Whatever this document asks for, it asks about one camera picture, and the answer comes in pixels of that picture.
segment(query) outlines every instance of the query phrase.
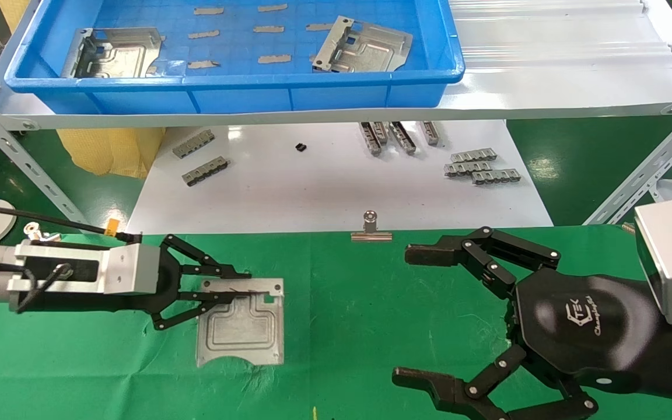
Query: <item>white table surface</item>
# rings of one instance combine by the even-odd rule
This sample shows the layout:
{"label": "white table surface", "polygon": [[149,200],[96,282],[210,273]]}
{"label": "white table surface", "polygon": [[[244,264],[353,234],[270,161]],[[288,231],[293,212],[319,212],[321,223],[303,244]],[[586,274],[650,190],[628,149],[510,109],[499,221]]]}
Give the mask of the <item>white table surface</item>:
{"label": "white table surface", "polygon": [[[404,122],[418,150],[394,141],[379,157],[366,151],[355,122],[211,127],[216,139],[179,159],[171,149],[202,128],[170,128],[128,232],[253,233],[359,231],[363,213],[380,230],[551,226],[536,187],[502,120],[437,122],[443,137],[428,146]],[[298,152],[295,145],[307,144]],[[515,184],[475,186],[446,178],[450,154],[492,147],[496,169],[517,169]],[[186,186],[181,175],[222,155],[226,170]]]}

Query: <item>robotic hand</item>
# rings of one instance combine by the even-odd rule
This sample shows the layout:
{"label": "robotic hand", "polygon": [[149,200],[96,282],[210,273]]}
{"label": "robotic hand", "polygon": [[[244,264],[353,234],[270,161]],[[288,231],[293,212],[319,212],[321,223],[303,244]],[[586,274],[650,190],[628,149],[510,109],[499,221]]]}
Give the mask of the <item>robotic hand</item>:
{"label": "robotic hand", "polygon": [[[512,346],[468,382],[396,367],[394,384],[427,391],[437,410],[471,420],[587,418],[598,405],[581,386],[672,398],[672,202],[637,208],[637,242],[650,282],[561,274],[559,252],[488,227],[409,245],[406,263],[462,265],[509,301]],[[533,273],[518,282],[492,256]],[[494,405],[489,394],[521,366],[563,400],[510,412]]]}
{"label": "robotic hand", "polygon": [[[170,250],[198,265],[182,265]],[[160,247],[128,244],[107,248],[56,241],[24,241],[0,246],[0,302],[17,313],[140,310],[156,330],[166,330],[229,304],[245,292],[181,292],[181,275],[247,279],[232,265],[168,234]],[[194,309],[163,319],[161,312],[178,300],[195,301]]]}

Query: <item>orange label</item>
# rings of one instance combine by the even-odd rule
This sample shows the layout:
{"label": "orange label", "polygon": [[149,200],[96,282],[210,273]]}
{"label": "orange label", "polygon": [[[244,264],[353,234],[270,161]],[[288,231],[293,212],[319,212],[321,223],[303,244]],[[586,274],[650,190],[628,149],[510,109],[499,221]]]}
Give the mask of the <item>orange label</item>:
{"label": "orange label", "polygon": [[109,219],[107,221],[107,227],[105,228],[105,236],[116,236],[116,232],[118,231],[118,223],[119,221],[117,219]]}

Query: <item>green cloth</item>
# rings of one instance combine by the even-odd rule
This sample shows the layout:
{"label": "green cloth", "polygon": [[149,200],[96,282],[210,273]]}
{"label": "green cloth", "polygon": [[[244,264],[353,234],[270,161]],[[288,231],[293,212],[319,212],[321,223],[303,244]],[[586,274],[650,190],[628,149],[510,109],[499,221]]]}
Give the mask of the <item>green cloth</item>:
{"label": "green cloth", "polygon": [[[464,232],[395,232],[375,244],[352,243],[347,232],[182,236],[238,270],[285,279],[280,366],[229,358],[197,369],[194,321],[157,332],[143,313],[16,316],[0,304],[0,418],[310,420],[314,407],[320,420],[456,418],[392,385],[390,373],[406,366],[470,379],[509,346],[505,304],[466,271],[403,261],[406,244]],[[509,232],[559,250],[562,273],[642,277],[633,237],[614,226]],[[599,420],[672,418],[667,399],[587,391]],[[492,396],[504,410],[560,399],[524,369]]]}

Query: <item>blue plastic bin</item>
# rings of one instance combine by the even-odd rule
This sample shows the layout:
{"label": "blue plastic bin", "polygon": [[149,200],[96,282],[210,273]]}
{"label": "blue plastic bin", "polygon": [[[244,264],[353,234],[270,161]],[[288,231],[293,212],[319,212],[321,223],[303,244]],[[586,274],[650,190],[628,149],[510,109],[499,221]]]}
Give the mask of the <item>blue plastic bin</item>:
{"label": "blue plastic bin", "polygon": [[[261,13],[258,6],[287,3]],[[224,7],[194,15],[198,7]],[[339,16],[414,36],[395,72],[314,73],[310,56],[328,31],[306,31]],[[284,26],[278,34],[254,26]],[[61,79],[75,31],[83,27],[157,27],[165,41],[161,77]],[[218,29],[217,37],[188,39]],[[291,62],[258,64],[262,55]],[[220,67],[187,69],[189,61]],[[234,114],[353,107],[437,106],[464,72],[447,0],[43,0],[7,70],[5,82],[34,93],[57,114]]]}

